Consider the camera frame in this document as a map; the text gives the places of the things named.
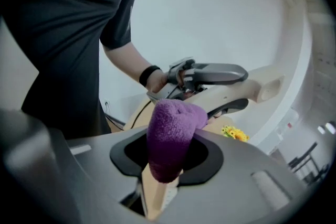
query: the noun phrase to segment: black hole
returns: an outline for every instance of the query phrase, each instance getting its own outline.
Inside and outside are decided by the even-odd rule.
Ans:
[[[139,197],[130,207],[131,210],[133,210],[134,212],[145,216],[145,212],[143,211],[143,207],[142,207],[142,201],[141,201],[141,197]]]
[[[128,158],[138,164],[143,170],[145,169],[148,163],[146,135],[142,135],[137,140],[128,144],[124,151]]]
[[[209,152],[206,146],[200,141],[193,138],[191,140],[187,156],[183,164],[183,170],[187,171],[198,166],[206,160],[208,154]]]

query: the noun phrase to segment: yellow flower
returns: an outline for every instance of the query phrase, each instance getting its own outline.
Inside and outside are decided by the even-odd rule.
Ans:
[[[225,137],[238,139],[243,142],[246,142],[250,139],[249,136],[246,135],[242,130],[236,129],[233,126],[224,126],[222,128],[222,135],[224,135]]]

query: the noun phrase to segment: purple towel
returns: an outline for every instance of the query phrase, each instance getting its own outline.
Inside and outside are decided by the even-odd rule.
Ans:
[[[147,130],[148,162],[153,177],[172,182],[181,172],[196,129],[207,124],[206,112],[180,100],[160,100]]]

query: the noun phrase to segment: black wristband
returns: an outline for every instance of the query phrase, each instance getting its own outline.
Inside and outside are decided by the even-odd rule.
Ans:
[[[140,78],[139,78],[139,82],[141,85],[143,85],[144,87],[146,87],[147,85],[147,80],[149,78],[149,76],[151,75],[151,73],[153,73],[154,71],[160,69],[160,67],[157,67],[157,66],[150,66],[150,67],[147,67],[143,72],[142,74],[140,75]]]

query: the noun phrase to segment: person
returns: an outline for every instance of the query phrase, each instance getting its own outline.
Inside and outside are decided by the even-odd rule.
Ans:
[[[166,84],[132,43],[134,0],[2,1],[10,32],[39,71],[22,110],[66,139],[111,133],[99,101],[99,40],[116,67],[136,81],[143,75],[148,90]]]

